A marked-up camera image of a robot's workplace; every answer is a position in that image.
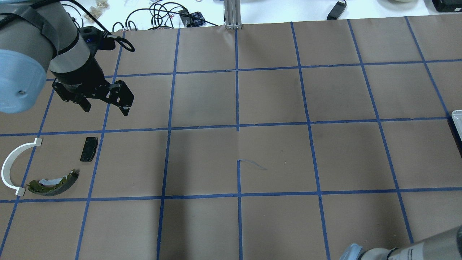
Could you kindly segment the white parts tray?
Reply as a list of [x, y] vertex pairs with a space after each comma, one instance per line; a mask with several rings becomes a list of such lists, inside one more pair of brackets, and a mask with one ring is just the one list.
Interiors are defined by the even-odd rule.
[[460, 141], [462, 141], [462, 110], [454, 110], [451, 113], [452, 122], [457, 130], [457, 135]]

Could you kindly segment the black brake pad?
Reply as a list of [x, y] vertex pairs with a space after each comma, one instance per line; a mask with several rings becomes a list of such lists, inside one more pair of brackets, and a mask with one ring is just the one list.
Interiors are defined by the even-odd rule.
[[97, 153], [97, 146], [99, 139], [97, 137], [86, 137], [82, 153], [80, 156], [80, 162], [91, 162]]

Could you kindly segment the bag of wooden pieces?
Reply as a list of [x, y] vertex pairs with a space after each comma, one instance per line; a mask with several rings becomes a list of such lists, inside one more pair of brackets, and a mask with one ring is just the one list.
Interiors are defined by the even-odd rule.
[[82, 0], [81, 5], [96, 19], [110, 8], [108, 0]]

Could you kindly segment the green brake shoe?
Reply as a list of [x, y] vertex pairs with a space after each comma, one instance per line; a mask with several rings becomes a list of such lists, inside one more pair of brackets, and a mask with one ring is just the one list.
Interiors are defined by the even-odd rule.
[[79, 178], [79, 170], [73, 169], [67, 175], [58, 179], [32, 180], [27, 189], [33, 194], [41, 196], [56, 196], [67, 191]]

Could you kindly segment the white curved plastic bracket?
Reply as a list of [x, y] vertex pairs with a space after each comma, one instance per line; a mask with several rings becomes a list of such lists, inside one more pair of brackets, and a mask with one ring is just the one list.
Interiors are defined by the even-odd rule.
[[22, 144], [16, 147], [12, 152], [10, 152], [10, 154], [6, 157], [5, 161], [2, 164], [2, 167], [1, 167], [2, 182], [6, 187], [14, 190], [16, 196], [24, 196], [25, 188], [23, 188], [20, 185], [18, 186], [18, 185], [13, 184], [12, 180], [10, 179], [10, 170], [13, 166], [13, 163], [18, 158], [18, 156], [20, 156], [23, 152], [25, 152], [26, 150], [30, 148], [41, 146], [41, 144], [42, 144], [42, 139], [35, 138], [34, 141], [31, 143], [25, 143], [25, 144]]

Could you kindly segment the aluminium frame post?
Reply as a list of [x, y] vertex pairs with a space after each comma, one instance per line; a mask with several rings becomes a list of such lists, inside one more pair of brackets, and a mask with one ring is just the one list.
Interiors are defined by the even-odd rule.
[[241, 23], [241, 1], [223, 0], [225, 8], [225, 28], [228, 30], [239, 30]]

